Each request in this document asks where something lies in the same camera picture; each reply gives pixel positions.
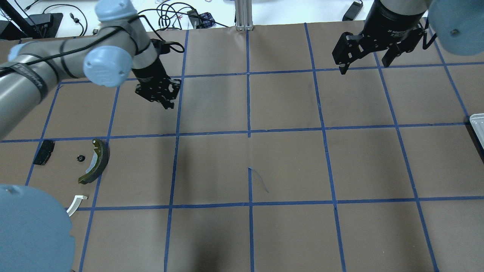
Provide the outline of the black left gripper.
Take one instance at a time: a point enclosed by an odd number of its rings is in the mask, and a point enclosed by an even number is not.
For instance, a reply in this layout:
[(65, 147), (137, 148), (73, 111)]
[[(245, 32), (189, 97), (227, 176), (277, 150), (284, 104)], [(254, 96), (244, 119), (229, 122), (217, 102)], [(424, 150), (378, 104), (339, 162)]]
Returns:
[(173, 109), (181, 87), (180, 79), (172, 79), (160, 59), (140, 69), (132, 69), (138, 84), (135, 93), (149, 102), (160, 103), (166, 110)]

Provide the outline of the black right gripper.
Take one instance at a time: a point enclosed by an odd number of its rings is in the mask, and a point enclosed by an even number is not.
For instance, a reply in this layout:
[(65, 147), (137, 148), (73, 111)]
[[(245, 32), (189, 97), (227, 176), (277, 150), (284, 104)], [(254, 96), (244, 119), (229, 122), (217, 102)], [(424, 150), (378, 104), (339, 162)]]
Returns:
[(332, 51), (340, 73), (370, 53), (385, 51), (382, 64), (387, 68), (401, 54), (413, 52), (425, 33), (420, 23), (425, 12), (425, 0), (375, 0), (362, 31), (342, 33)]

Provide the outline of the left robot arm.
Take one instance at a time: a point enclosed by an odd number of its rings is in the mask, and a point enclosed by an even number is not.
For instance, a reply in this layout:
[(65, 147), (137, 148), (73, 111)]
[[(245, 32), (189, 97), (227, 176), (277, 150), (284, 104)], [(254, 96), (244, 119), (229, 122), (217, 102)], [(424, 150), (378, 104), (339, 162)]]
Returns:
[[(64, 79), (86, 77), (114, 88), (134, 73), (136, 94), (174, 108), (181, 82), (167, 75), (159, 58), (174, 43), (151, 39), (129, 0), (99, 0), (95, 14), (101, 23), (96, 36), (11, 48), (1, 64), (1, 138)], [(2, 184), (0, 207), (2, 272), (71, 271), (75, 239), (64, 205), (38, 188)]]

